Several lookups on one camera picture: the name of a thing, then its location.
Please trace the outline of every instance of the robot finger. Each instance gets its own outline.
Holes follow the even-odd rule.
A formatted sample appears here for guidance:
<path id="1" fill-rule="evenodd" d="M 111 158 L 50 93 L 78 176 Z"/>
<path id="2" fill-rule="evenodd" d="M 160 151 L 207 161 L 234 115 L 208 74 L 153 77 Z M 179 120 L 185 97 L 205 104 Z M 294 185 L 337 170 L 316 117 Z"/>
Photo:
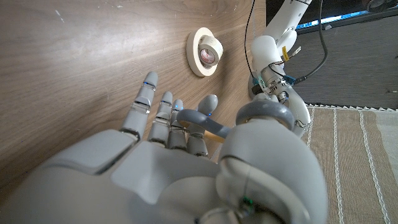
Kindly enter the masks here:
<path id="1" fill-rule="evenodd" d="M 208 95 L 199 102 L 198 112 L 211 116 L 211 113 L 216 109 L 218 99 L 216 95 Z M 187 151 L 196 156 L 208 156 L 205 140 L 203 139 L 205 129 L 199 125 L 191 124 L 188 128 L 189 137 L 187 142 Z"/>
<path id="2" fill-rule="evenodd" d="M 169 139 L 167 141 L 168 149 L 181 149 L 187 150 L 187 140 L 185 139 L 185 129 L 177 121 L 178 112 L 183 110 L 182 100 L 177 99 L 172 105 L 172 115 L 170 118 L 170 132 Z"/>
<path id="3" fill-rule="evenodd" d="M 152 123 L 152 127 L 148 135 L 148 141 L 158 142 L 164 147 L 167 145 L 167 140 L 169 138 L 170 116 L 172 113 L 172 102 L 173 94 L 166 91 L 163 94 L 156 117 Z"/>
<path id="4" fill-rule="evenodd" d="M 142 139 L 144 135 L 148 114 L 155 95 L 157 80 L 158 77 L 155 72 L 149 72 L 147 74 L 120 129 L 120 131 L 124 133 L 132 134 L 138 138 L 138 141 Z"/>

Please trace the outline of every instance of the beige fabric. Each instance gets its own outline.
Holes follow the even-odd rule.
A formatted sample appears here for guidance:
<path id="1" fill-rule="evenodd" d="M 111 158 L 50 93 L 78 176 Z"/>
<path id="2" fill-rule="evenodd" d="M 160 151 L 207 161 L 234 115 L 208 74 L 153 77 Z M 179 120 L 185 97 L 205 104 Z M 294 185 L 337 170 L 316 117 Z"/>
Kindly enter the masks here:
<path id="1" fill-rule="evenodd" d="M 310 149 L 317 155 L 325 173 L 330 206 L 328 223 L 398 223 L 398 185 L 389 155 L 383 146 L 381 132 L 377 128 L 377 117 L 380 115 L 376 116 L 373 111 L 309 110 L 315 110 L 313 126 L 303 140 L 310 143 Z M 398 119 L 398 113 L 395 112 L 377 113 L 389 116 L 394 113 L 395 119 Z M 341 214 L 336 190 L 336 168 L 341 189 Z"/>
<path id="2" fill-rule="evenodd" d="M 375 111 L 377 128 L 381 133 L 384 149 L 391 163 L 398 184 L 398 113 Z"/>

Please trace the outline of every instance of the wood grain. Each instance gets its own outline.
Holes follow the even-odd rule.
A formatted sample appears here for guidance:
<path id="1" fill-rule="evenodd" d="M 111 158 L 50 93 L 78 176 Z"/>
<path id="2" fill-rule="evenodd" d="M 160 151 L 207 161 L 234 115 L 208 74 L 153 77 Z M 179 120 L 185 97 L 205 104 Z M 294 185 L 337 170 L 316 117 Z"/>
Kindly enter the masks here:
<path id="1" fill-rule="evenodd" d="M 159 74 L 154 102 L 170 90 L 195 108 L 216 94 L 212 117 L 232 126 L 249 101 L 243 42 L 250 8 L 250 1 L 227 0 L 1 1 L 0 201 L 59 150 L 119 129 L 151 70 Z M 265 10 L 258 1 L 258 33 Z M 200 27 L 224 47 L 216 73 L 205 78 L 193 74 L 185 55 L 189 33 Z M 210 154 L 217 145 L 208 141 Z"/>

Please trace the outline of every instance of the roll of tape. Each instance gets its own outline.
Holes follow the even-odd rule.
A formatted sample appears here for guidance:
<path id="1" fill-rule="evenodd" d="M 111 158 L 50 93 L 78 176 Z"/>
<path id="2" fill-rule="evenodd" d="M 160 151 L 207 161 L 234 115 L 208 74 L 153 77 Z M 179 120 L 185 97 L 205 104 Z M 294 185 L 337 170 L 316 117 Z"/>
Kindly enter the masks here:
<path id="1" fill-rule="evenodd" d="M 202 27 L 191 32 L 187 40 L 187 59 L 189 66 L 192 71 L 200 77 L 214 74 L 217 68 L 217 64 L 214 66 L 206 66 L 206 64 L 202 64 L 200 60 L 199 44 L 205 36 L 214 37 L 213 33 L 209 29 Z"/>
<path id="2" fill-rule="evenodd" d="M 200 60 L 207 66 L 214 66 L 223 55 L 222 44 L 212 36 L 204 36 L 199 43 Z"/>

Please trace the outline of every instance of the yellow cable tie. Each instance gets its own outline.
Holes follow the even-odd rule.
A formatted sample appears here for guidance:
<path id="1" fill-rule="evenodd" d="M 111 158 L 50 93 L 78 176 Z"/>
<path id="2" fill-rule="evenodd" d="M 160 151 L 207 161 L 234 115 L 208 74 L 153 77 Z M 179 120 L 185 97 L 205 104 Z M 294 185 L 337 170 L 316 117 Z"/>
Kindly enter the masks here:
<path id="1" fill-rule="evenodd" d="M 287 62 L 290 58 L 289 58 L 289 56 L 287 55 L 286 46 L 282 47 L 282 53 L 283 53 L 285 62 Z"/>

